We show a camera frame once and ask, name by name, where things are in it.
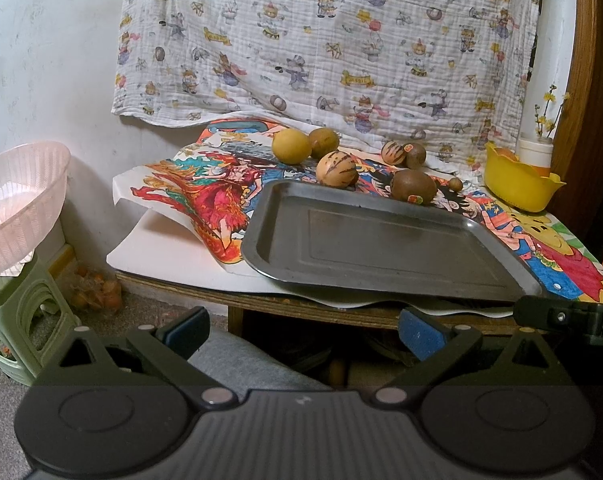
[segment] gray fabric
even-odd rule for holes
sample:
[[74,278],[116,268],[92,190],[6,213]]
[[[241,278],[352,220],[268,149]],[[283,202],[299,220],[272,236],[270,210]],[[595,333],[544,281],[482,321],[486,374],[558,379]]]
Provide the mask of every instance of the gray fabric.
[[256,346],[211,327],[208,340],[188,360],[243,400],[248,390],[330,390],[282,365]]

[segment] wooden panel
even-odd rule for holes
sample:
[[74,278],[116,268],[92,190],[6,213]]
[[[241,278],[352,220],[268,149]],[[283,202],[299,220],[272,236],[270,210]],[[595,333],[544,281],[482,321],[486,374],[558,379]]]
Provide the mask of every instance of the wooden panel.
[[552,160],[567,185],[549,211],[584,238],[603,198],[603,0],[577,0],[568,91]]
[[[237,292],[221,292],[207,288],[198,288],[175,283],[160,282],[134,274],[117,271],[117,279],[124,288],[127,283],[152,286],[159,290],[183,294],[199,300],[221,303],[229,307],[229,332],[241,335],[242,310],[254,310],[277,316],[296,317],[368,328],[397,329],[397,320],[403,305],[401,303],[386,303],[385,306],[340,309],[325,306],[315,301],[304,300],[292,296],[269,296],[265,294],[240,294]],[[472,314],[438,317],[439,322],[447,327],[457,324],[469,324],[481,330],[486,335],[511,335],[518,326],[512,317],[492,319]]]

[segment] yellow lemon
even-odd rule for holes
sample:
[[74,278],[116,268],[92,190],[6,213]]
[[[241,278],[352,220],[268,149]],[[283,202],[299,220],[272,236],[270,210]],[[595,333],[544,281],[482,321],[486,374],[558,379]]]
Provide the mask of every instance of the yellow lemon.
[[286,128],[273,137],[273,154],[284,164],[296,166],[310,156],[310,140],[296,128]]

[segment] round brown fruit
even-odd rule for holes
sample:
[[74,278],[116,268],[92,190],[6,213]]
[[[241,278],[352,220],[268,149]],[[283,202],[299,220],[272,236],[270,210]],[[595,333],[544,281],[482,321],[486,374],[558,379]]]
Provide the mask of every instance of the round brown fruit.
[[304,132],[286,128],[273,136],[272,150],[280,162],[296,166],[310,156],[310,140]]
[[461,179],[454,176],[448,181],[448,187],[451,191],[461,193],[461,190],[463,189],[463,182]]
[[324,186],[345,189],[357,182],[357,166],[353,157],[337,150],[321,158],[317,163],[315,176],[317,182]]
[[392,176],[390,193],[395,200],[427,205],[437,194],[437,184],[422,171],[400,170]]
[[339,147],[339,136],[331,128],[316,128],[310,133],[308,140],[310,140],[310,156],[316,160],[320,160]]
[[406,153],[406,167],[409,170],[418,170],[424,165],[425,147],[418,142],[406,144],[406,146],[404,146],[404,152]]
[[389,140],[381,149],[381,160],[391,166],[398,166],[406,158],[404,147],[394,140]]

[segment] white wall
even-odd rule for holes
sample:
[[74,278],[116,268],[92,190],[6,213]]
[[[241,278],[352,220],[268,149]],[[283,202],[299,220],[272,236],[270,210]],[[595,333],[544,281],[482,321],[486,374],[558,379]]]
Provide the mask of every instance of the white wall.
[[41,139],[69,147],[64,234],[80,259],[100,266],[144,211],[113,206],[112,177],[195,136],[111,115],[121,4],[0,0],[0,152]]

